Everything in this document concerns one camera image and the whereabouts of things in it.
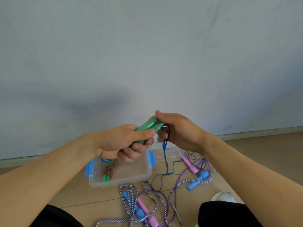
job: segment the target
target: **striped rope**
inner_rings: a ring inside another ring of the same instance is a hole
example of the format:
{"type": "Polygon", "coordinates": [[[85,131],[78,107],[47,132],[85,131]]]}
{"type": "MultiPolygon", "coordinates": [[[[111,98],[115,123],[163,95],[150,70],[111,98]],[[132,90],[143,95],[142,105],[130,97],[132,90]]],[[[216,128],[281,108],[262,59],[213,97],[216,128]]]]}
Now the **striped rope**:
{"type": "MultiPolygon", "coordinates": [[[[174,209],[179,221],[180,221],[180,224],[181,224],[181,227],[183,227],[183,223],[181,221],[181,218],[180,218],[180,215],[176,209],[176,207],[173,205],[172,201],[171,201],[171,195],[172,195],[172,192],[175,191],[176,192],[176,188],[180,185],[183,185],[184,183],[187,183],[187,182],[196,182],[196,183],[210,183],[212,180],[212,175],[210,174],[209,178],[207,181],[198,181],[198,180],[192,180],[192,179],[188,179],[188,180],[185,180],[179,184],[177,184],[174,188],[172,188],[172,190],[170,191],[169,193],[169,203],[171,204],[172,208],[174,209]]],[[[145,188],[145,184],[148,184],[148,186],[152,189],[152,191],[154,192],[154,194],[157,196],[157,198],[162,202],[162,204],[164,205],[164,221],[165,221],[165,224],[167,227],[169,227],[169,223],[167,221],[167,215],[166,215],[166,210],[167,210],[167,207],[166,207],[166,204],[165,202],[162,200],[162,198],[159,196],[159,192],[158,190],[155,190],[154,187],[152,187],[152,185],[150,184],[149,181],[144,181],[143,182],[143,190],[144,192],[149,196],[149,198],[154,202],[155,204],[155,207],[153,209],[153,211],[146,215],[145,217],[141,218],[141,219],[137,219],[134,217],[134,214],[135,214],[135,206],[137,204],[137,199],[138,199],[138,189],[137,187],[132,184],[130,186],[128,185],[122,185],[120,186],[119,188],[119,192],[120,192],[120,196],[122,198],[122,201],[124,203],[124,206],[125,206],[125,210],[126,210],[126,213],[127,213],[127,218],[124,218],[124,219],[106,219],[106,220],[102,220],[102,221],[98,221],[95,225],[95,227],[97,227],[99,224],[101,223],[109,223],[109,222],[125,222],[125,221],[129,221],[129,227],[132,227],[132,224],[133,222],[143,222],[146,226],[148,226],[148,223],[147,223],[147,218],[152,216],[154,214],[154,212],[156,211],[157,209],[157,203],[155,201],[155,199],[147,192],[146,188],[145,188]],[[123,196],[123,193],[122,193],[122,188],[127,188],[127,195],[129,197],[128,200],[125,199],[125,197],[123,196]],[[136,196],[134,197],[134,194],[133,194],[133,191],[132,191],[132,187],[135,188],[136,190],[136,196]]]]}

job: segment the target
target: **plastic container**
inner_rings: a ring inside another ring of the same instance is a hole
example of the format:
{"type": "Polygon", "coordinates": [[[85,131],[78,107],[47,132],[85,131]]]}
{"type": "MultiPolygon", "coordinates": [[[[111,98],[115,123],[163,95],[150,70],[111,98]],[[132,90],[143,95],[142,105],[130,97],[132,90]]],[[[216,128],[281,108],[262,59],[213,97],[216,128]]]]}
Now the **plastic container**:
{"type": "MultiPolygon", "coordinates": [[[[158,161],[164,161],[163,144],[164,143],[155,142],[151,146],[151,150],[152,150],[152,152],[154,152],[154,157],[158,161]]],[[[181,158],[179,157],[179,153],[182,153],[181,149],[179,147],[177,147],[175,144],[173,144],[171,142],[167,143],[166,150],[165,150],[167,161],[169,161],[169,160],[174,160],[174,161],[180,160],[181,158]]]]}
{"type": "Polygon", "coordinates": [[[89,177],[89,184],[92,187],[116,186],[144,181],[152,175],[154,164],[154,154],[147,150],[140,158],[131,163],[121,161],[117,167],[113,166],[110,181],[102,182],[102,170],[106,163],[102,162],[101,158],[95,158],[86,166],[85,175],[89,177]]]}

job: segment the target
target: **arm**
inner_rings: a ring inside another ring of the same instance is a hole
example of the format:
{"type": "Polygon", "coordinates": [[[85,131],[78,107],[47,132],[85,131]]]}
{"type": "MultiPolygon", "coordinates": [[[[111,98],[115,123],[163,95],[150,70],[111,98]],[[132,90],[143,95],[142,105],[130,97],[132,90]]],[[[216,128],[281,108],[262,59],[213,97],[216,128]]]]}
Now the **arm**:
{"type": "MultiPolygon", "coordinates": [[[[303,187],[254,162],[180,114],[156,116],[170,125],[170,140],[206,157],[264,227],[303,226],[303,187]]],[[[158,141],[168,137],[158,133],[158,141]]]]}
{"type": "Polygon", "coordinates": [[[0,176],[2,226],[29,226],[51,198],[95,157],[133,161],[153,143],[154,129],[134,125],[85,134],[27,165],[0,176]],[[146,145],[133,141],[147,140],[146,145]]]}

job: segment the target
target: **tile floor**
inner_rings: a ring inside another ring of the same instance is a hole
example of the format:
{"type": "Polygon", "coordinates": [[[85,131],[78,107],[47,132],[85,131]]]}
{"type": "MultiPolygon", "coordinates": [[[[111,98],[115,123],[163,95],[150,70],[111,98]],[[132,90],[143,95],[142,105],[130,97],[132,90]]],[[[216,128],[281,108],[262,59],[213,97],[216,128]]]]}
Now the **tile floor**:
{"type": "MultiPolygon", "coordinates": [[[[226,141],[251,159],[275,170],[276,172],[303,184],[303,132],[282,134],[275,136],[256,137],[241,140],[226,141]]],[[[181,173],[186,168],[183,162],[175,164],[175,172],[181,173]]],[[[0,169],[0,174],[12,170],[13,168],[0,169]]],[[[172,170],[172,161],[169,162],[169,169],[172,170]]],[[[155,174],[165,173],[164,161],[157,161],[153,168],[153,174],[148,179],[150,182],[155,174]]],[[[85,169],[79,172],[51,201],[50,204],[63,208],[72,214],[85,227],[92,227],[98,220],[106,218],[124,218],[126,212],[119,195],[119,187],[93,188],[88,184],[88,179],[84,176],[85,169]]],[[[188,191],[186,185],[177,189],[177,209],[184,226],[194,227],[197,223],[197,215],[201,203],[209,201],[211,197],[220,191],[230,191],[237,202],[242,202],[233,189],[226,183],[221,175],[213,173],[213,180],[209,184],[199,184],[192,191],[188,191]]],[[[175,185],[178,175],[163,177],[163,188],[165,195],[175,185]]],[[[194,179],[195,175],[187,172],[182,177],[194,179]]],[[[160,177],[154,181],[154,187],[160,187],[160,177]]],[[[139,191],[142,191],[142,182],[135,183],[139,191]]],[[[141,196],[149,210],[154,208],[153,202],[147,195],[141,196]]],[[[158,221],[163,221],[164,207],[160,201],[155,213],[158,221]]],[[[179,226],[177,218],[172,226],[179,226]]],[[[127,223],[107,223],[100,226],[127,226],[127,223]]]]}

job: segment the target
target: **pink handle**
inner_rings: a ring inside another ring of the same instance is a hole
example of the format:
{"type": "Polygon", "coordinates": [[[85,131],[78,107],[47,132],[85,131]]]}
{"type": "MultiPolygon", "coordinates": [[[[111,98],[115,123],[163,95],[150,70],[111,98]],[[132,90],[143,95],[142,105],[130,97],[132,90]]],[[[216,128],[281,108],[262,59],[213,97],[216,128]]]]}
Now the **pink handle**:
{"type": "MultiPolygon", "coordinates": [[[[137,203],[139,204],[139,206],[141,207],[141,209],[143,210],[145,215],[150,214],[149,210],[146,208],[146,206],[143,204],[143,202],[140,198],[137,199],[137,203]]],[[[149,221],[149,224],[151,225],[151,227],[157,227],[159,225],[159,222],[153,215],[151,215],[148,218],[148,221],[149,221]]]]}
{"type": "Polygon", "coordinates": [[[191,172],[193,172],[194,174],[198,173],[197,168],[194,165],[192,165],[186,158],[184,158],[182,153],[179,153],[179,157],[182,158],[182,160],[189,166],[191,172]]]}

